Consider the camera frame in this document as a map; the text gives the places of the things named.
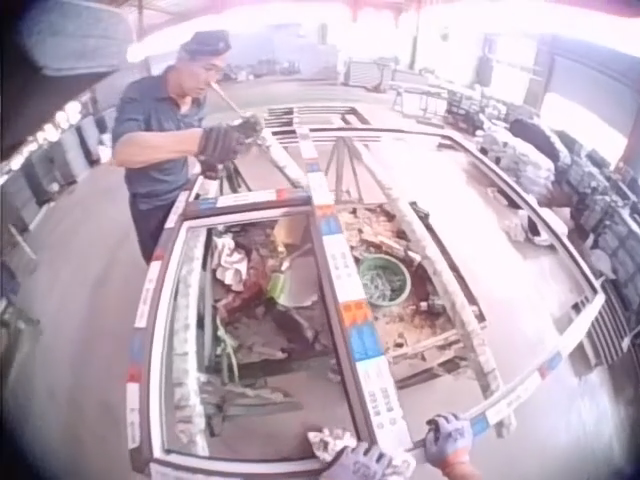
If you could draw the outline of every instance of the building wall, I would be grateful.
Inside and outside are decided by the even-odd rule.
[[[541,45],[540,53],[548,65],[543,118],[616,163],[640,107],[640,59],[560,37]]]

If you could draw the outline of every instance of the glass pane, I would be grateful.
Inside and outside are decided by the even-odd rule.
[[[308,218],[261,215],[190,228],[177,247],[165,400],[171,450],[301,459],[312,456],[306,434],[317,426],[354,430]]]

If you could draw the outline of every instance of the workshop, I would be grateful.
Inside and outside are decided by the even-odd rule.
[[[16,478],[638,478],[638,2],[9,3]]]

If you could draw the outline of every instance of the label sticker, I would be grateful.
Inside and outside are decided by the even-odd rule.
[[[127,446],[129,450],[140,446],[140,385],[127,383]]]
[[[140,303],[138,304],[138,311],[136,312],[136,320],[133,324],[136,328],[145,328],[149,320],[149,310],[151,308],[151,299],[153,298],[153,292],[158,282],[158,275],[160,274],[161,261],[151,262],[149,264],[149,270],[147,270],[147,276],[142,286],[142,295],[140,296]]]
[[[558,368],[561,363],[562,363],[562,354],[560,352],[556,352],[554,355],[549,357],[547,361],[540,366],[540,368],[538,368],[538,373],[540,373],[540,376],[544,380],[549,375],[551,375],[551,373],[556,368]]]
[[[173,204],[171,208],[171,212],[169,212],[169,216],[167,217],[167,221],[164,223],[164,228],[173,228],[176,226],[178,222],[178,218],[182,214],[184,210],[184,206],[187,204],[187,199],[189,198],[189,192],[182,192],[178,195],[176,199],[176,203]]]
[[[325,235],[322,237],[322,243],[338,301],[343,303],[364,300],[364,288],[347,240],[343,235]]]
[[[144,361],[144,335],[142,330],[134,330],[129,344],[129,360],[134,365],[142,365]]]
[[[318,151],[316,150],[316,146],[313,144],[309,129],[305,127],[298,127],[296,128],[296,133],[298,134],[298,145],[300,146],[302,158],[305,160],[318,158]]]
[[[335,203],[334,195],[329,190],[329,184],[322,172],[309,173],[307,181],[314,205],[333,205]]]
[[[388,451],[410,448],[413,442],[387,359],[381,356],[358,362],[356,368],[380,447]]]
[[[254,202],[268,202],[277,198],[275,190],[260,190],[256,192],[233,193],[231,195],[222,195],[218,197],[218,207],[226,207],[229,205],[244,205]]]
[[[527,378],[511,395],[506,397],[497,405],[489,408],[485,414],[491,425],[495,425],[500,420],[511,414],[513,410],[531,396],[538,385],[542,383],[542,378],[538,372]]]

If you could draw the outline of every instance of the man's right hand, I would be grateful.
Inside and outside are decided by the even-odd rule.
[[[196,153],[202,173],[215,172],[218,165],[235,160],[245,143],[246,138],[231,125],[204,128]]]
[[[473,431],[468,420],[448,413],[427,421],[425,456],[427,461],[446,476],[452,469],[469,465]]]

